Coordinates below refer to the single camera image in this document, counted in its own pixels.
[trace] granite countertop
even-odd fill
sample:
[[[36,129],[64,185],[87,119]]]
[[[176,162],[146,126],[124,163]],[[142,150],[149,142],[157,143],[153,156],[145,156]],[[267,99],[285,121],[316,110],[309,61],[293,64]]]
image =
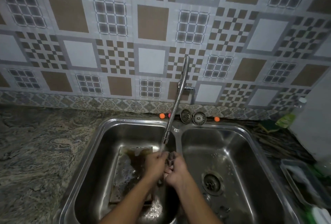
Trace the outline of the granite countertop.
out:
[[[0,223],[51,222],[101,121],[111,116],[137,116],[129,112],[27,106],[0,109]],[[314,163],[288,130],[266,134],[254,121],[225,121],[240,123],[252,132],[280,178],[282,158]]]

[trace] dish soap bottle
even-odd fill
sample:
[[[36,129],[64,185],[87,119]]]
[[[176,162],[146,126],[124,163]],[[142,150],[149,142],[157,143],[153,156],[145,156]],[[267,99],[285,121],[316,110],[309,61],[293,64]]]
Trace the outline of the dish soap bottle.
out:
[[[276,125],[282,128],[288,128],[290,125],[292,125],[296,117],[304,110],[306,103],[307,100],[304,97],[299,98],[299,101],[296,105],[294,105],[292,112],[278,119]]]

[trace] person's right hand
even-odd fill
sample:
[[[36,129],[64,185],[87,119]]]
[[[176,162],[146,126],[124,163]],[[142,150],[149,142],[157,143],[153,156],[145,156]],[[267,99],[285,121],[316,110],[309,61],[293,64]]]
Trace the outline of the person's right hand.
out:
[[[163,178],[167,184],[176,189],[183,184],[189,173],[184,158],[177,152],[174,152],[174,154],[176,158],[173,161],[173,166],[166,166]]]

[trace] person's left hand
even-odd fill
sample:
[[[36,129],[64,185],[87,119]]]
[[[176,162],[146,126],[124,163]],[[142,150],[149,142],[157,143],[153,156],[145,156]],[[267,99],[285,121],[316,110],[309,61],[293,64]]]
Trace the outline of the person's left hand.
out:
[[[156,183],[162,176],[168,152],[154,152],[146,156],[144,177]]]

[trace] person's right forearm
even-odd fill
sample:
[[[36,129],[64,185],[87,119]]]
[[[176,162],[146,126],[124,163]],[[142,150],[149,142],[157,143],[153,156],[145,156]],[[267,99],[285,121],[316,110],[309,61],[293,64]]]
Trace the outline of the person's right forearm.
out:
[[[175,187],[190,224],[222,224],[207,205],[197,184],[187,171],[183,181]]]

